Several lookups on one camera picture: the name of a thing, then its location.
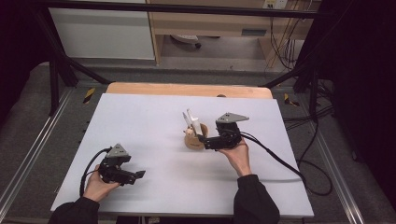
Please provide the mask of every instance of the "black sweater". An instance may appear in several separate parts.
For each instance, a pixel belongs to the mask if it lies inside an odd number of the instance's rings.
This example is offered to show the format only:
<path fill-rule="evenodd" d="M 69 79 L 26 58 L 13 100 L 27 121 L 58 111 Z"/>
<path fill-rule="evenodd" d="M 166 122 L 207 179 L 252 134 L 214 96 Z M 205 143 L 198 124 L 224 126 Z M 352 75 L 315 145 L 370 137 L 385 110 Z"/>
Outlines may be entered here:
<path fill-rule="evenodd" d="M 49 224 L 97 224 L 99 203 L 81 197 L 64 203 L 52 214 Z M 267 224 L 279 221 L 279 210 L 256 175 L 238 178 L 233 201 L 234 224 Z"/>

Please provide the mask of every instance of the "power strip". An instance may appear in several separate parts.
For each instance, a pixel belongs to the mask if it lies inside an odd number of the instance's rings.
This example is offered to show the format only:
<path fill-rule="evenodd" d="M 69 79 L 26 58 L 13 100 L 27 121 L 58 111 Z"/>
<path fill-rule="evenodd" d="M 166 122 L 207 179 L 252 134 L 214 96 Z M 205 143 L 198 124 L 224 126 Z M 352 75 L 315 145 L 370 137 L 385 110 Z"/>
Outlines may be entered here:
<path fill-rule="evenodd" d="M 265 0 L 262 8 L 285 9 L 288 0 Z"/>

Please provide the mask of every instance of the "person's right hand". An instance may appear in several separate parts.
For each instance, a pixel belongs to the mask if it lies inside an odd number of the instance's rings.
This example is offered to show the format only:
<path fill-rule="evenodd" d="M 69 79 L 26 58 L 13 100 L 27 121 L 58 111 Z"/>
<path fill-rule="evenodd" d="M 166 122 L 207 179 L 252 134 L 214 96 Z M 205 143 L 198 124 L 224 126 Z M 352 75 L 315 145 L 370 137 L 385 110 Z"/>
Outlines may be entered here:
<path fill-rule="evenodd" d="M 99 165 L 96 165 L 95 171 L 91 174 L 88 179 L 87 188 L 85 189 L 83 197 L 89 198 L 93 201 L 100 202 L 104 199 L 108 193 L 118 187 L 120 183 L 109 183 L 107 184 L 99 175 Z"/>
<path fill-rule="evenodd" d="M 220 149 L 219 152 L 227 157 L 231 166 L 238 173 L 238 176 L 251 175 L 248 158 L 248 145 L 244 138 L 242 138 L 236 147 L 232 149 L 223 148 Z"/>

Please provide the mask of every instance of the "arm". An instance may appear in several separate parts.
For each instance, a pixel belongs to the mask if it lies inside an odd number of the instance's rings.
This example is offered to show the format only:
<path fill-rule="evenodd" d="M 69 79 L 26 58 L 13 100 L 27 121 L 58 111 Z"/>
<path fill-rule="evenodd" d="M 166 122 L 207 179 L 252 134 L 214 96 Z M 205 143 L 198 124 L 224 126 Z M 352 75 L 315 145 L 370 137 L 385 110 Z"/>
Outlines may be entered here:
<path fill-rule="evenodd" d="M 97 172 L 99 165 L 88 179 L 83 197 L 74 203 L 64 203 L 57 207 L 49 219 L 49 224 L 97 224 L 99 202 L 119 183 L 105 183 Z"/>
<path fill-rule="evenodd" d="M 245 140 L 233 149 L 221 149 L 237 172 L 238 191 L 233 201 L 234 224 L 267 224 L 279 221 L 279 210 L 265 186 L 250 170 Z"/>

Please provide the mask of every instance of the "white table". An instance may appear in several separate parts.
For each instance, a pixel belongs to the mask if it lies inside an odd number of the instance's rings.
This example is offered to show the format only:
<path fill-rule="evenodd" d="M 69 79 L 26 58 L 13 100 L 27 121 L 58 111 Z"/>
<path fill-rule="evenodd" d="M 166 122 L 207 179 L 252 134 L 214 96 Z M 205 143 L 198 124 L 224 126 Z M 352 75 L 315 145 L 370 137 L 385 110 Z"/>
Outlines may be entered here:
<path fill-rule="evenodd" d="M 80 178 L 101 149 L 121 145 L 132 156 L 121 168 L 146 170 L 134 185 L 113 190 L 99 212 L 135 216 L 227 217 L 233 214 L 237 174 L 224 155 L 184 145 L 182 112 L 189 108 L 217 136 L 215 120 L 225 112 L 250 117 L 238 122 L 288 164 L 297 168 L 276 100 L 105 93 L 64 179 L 53 211 L 76 200 Z M 250 164 L 282 217 L 312 217 L 301 179 L 247 140 Z M 105 154 L 94 164 L 101 162 Z"/>

